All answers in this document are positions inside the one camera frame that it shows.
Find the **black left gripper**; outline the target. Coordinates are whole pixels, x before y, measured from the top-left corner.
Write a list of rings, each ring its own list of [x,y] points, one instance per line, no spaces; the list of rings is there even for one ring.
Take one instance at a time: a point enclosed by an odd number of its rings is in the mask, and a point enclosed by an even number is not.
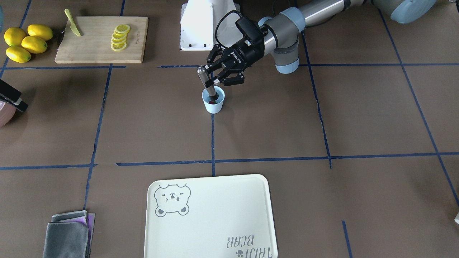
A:
[[[221,44],[215,44],[206,59],[206,72],[220,69],[213,77],[214,84],[223,86],[240,85],[245,82],[243,71],[264,57],[264,39],[240,39],[233,46],[224,49]]]

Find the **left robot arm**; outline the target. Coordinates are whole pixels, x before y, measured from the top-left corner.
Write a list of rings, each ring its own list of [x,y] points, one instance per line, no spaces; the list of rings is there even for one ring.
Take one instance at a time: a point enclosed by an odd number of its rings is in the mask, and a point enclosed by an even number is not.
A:
[[[242,84],[243,72],[268,54],[274,57],[278,72],[292,73],[299,66],[298,35],[304,29],[326,23],[335,15],[364,4],[365,0],[313,0],[258,22],[232,10],[230,14],[239,16],[235,25],[242,37],[232,46],[216,43],[197,74],[207,88]]]

